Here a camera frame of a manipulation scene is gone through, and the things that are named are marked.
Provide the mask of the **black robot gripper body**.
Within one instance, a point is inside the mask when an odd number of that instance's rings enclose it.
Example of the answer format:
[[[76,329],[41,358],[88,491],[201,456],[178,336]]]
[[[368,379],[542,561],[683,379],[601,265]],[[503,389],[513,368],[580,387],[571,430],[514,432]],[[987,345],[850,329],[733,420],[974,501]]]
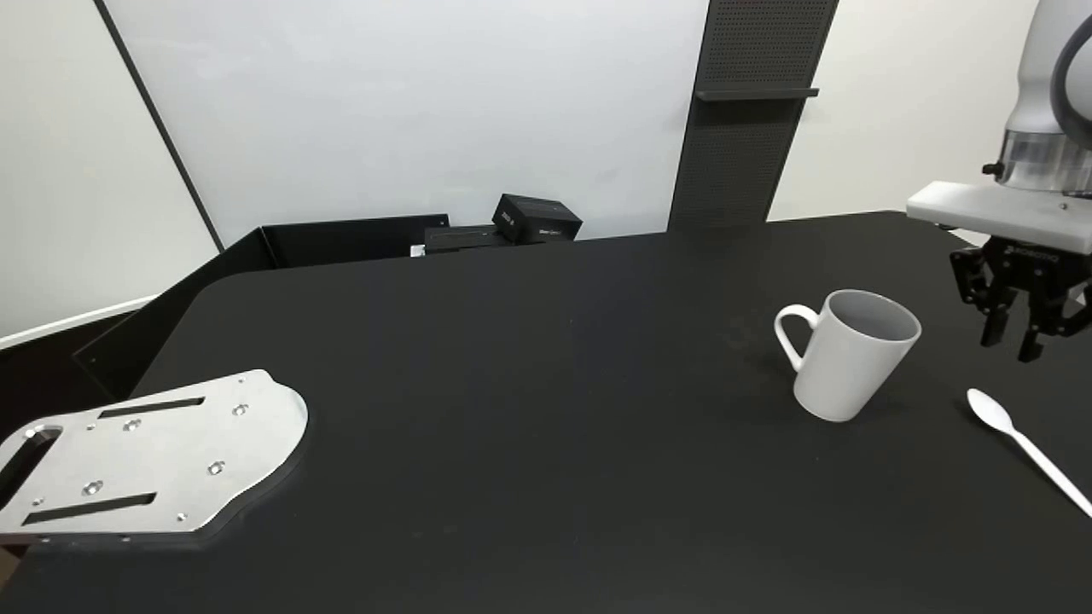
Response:
[[[1049,336],[1071,339],[1092,323],[1092,255],[992,236],[982,247],[955,249],[950,262],[960,299],[981,313],[989,297],[1036,293],[1049,305]]]

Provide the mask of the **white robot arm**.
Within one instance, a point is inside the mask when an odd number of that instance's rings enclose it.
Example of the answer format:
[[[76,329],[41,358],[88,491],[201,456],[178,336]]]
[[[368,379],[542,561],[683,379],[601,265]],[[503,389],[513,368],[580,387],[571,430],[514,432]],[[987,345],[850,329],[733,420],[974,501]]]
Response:
[[[989,184],[926,184],[908,215],[982,236],[950,255],[955,293],[982,313],[982,349],[1026,297],[1018,358],[1034,362],[1044,339],[1092,329],[1092,0],[1036,0],[1018,104],[987,174]]]

